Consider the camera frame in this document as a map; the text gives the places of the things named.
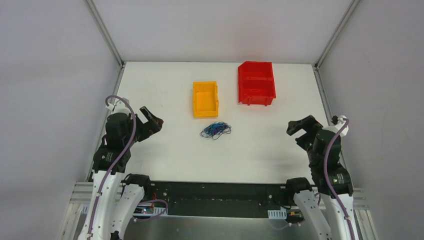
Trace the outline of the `red plastic bin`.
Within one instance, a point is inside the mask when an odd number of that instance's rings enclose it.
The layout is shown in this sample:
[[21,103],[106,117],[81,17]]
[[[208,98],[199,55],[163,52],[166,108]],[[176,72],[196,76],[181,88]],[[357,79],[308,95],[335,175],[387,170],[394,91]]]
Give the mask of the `red plastic bin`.
[[237,68],[238,102],[244,105],[269,106],[276,98],[273,64],[268,61],[245,61]]

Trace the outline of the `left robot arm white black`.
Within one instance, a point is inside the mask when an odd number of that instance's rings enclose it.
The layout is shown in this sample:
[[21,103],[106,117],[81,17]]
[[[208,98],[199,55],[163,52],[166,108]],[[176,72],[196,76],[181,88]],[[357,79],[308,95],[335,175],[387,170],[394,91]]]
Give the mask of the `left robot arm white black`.
[[163,120],[143,106],[147,121],[142,122],[129,101],[117,95],[107,96],[105,104],[111,113],[93,155],[92,194],[80,240],[122,240],[129,222],[138,221],[137,207],[154,209],[160,203],[164,209],[158,215],[168,211],[168,202],[157,198],[149,176],[126,173],[131,147],[158,133]]

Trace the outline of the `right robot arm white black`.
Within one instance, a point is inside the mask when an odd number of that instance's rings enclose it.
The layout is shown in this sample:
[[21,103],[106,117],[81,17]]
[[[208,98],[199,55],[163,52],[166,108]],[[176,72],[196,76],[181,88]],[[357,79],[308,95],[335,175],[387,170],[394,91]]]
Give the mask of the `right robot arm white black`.
[[354,188],[348,170],[341,164],[342,137],[349,131],[349,119],[333,116],[325,127],[312,115],[288,122],[286,133],[305,133],[295,139],[308,156],[309,168],[320,201],[319,208],[312,185],[304,177],[286,181],[284,200],[296,205],[303,214],[315,240],[357,240],[359,234],[354,216]]

